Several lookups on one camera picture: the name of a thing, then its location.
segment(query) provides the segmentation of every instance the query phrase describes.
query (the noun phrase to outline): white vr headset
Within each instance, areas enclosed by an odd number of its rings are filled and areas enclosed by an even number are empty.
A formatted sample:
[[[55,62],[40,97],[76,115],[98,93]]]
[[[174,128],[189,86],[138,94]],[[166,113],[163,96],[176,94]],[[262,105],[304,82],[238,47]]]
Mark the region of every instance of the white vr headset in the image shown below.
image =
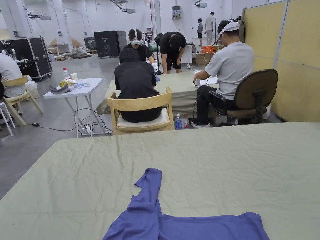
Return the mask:
[[[141,45],[142,44],[142,39],[138,40],[138,34],[137,34],[137,30],[136,29],[134,29],[134,33],[136,34],[136,37],[131,41],[131,44],[133,46]]]
[[[229,24],[227,24],[224,29],[221,31],[221,33],[219,34],[218,38],[217,38],[217,41],[220,39],[222,33],[224,32],[231,32],[231,31],[235,31],[235,30],[239,30],[240,29],[240,23],[238,22],[233,22],[233,21],[230,21]]]

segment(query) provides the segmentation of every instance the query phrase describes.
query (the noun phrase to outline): wrinkled fabric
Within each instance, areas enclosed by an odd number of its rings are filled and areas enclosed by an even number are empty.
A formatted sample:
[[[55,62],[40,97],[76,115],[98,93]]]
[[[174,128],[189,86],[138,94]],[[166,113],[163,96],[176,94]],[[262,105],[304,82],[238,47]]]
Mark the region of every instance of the wrinkled fabric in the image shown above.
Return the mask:
[[[148,168],[135,183],[141,188],[103,240],[269,240],[260,215],[180,218],[161,213],[158,194],[162,173]]]

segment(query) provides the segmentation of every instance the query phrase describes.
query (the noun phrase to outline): white stool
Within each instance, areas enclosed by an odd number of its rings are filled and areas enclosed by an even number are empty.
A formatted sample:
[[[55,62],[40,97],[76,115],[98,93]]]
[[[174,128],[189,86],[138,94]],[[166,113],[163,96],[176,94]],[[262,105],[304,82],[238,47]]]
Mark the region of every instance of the white stool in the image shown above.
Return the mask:
[[[1,113],[1,115],[2,115],[2,117],[3,117],[3,119],[4,119],[4,121],[5,121],[5,124],[7,125],[7,128],[8,128],[8,130],[9,130],[10,135],[11,135],[11,136],[14,136],[13,133],[12,133],[12,130],[11,130],[11,128],[10,128],[10,125],[8,124],[8,122],[7,122],[6,118],[5,118],[5,115],[4,115],[4,113],[3,113],[2,109],[1,109],[1,106],[2,106],[2,105],[4,105],[4,108],[5,108],[6,111],[7,111],[7,114],[8,114],[8,116],[9,116],[9,118],[10,118],[11,123],[12,123],[12,127],[16,128],[16,126],[15,126],[14,123],[13,123],[13,120],[12,120],[12,118],[11,118],[11,115],[10,115],[8,109],[7,109],[7,106],[5,105],[4,102],[0,102],[0,113]]]

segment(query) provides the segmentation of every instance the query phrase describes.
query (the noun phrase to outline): sneaker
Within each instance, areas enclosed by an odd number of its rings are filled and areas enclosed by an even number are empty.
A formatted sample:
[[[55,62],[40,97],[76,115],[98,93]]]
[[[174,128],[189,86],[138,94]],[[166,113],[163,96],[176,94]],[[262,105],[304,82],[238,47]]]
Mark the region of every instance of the sneaker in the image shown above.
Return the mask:
[[[0,125],[5,124],[5,121],[3,118],[0,118]]]
[[[197,119],[191,121],[191,126],[194,128],[208,128],[211,127],[210,123],[202,123]]]

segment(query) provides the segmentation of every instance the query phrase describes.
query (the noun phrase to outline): light stand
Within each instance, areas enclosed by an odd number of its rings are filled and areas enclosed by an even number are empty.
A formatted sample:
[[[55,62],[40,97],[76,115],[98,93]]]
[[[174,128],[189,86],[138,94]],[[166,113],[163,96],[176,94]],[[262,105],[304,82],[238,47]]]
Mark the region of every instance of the light stand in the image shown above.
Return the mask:
[[[217,42],[217,23],[216,23],[216,19],[217,18],[214,18],[214,42],[216,43]]]
[[[162,72],[160,71],[160,64],[159,64],[159,45],[161,43],[161,39],[164,35],[162,33],[159,33],[156,38],[155,38],[155,42],[157,44],[157,58],[158,58],[158,71],[157,71],[157,75],[161,75]]]
[[[157,62],[158,62],[158,71],[157,71],[157,75],[161,75],[162,72],[160,71],[160,64],[159,64],[159,45],[157,43]]]

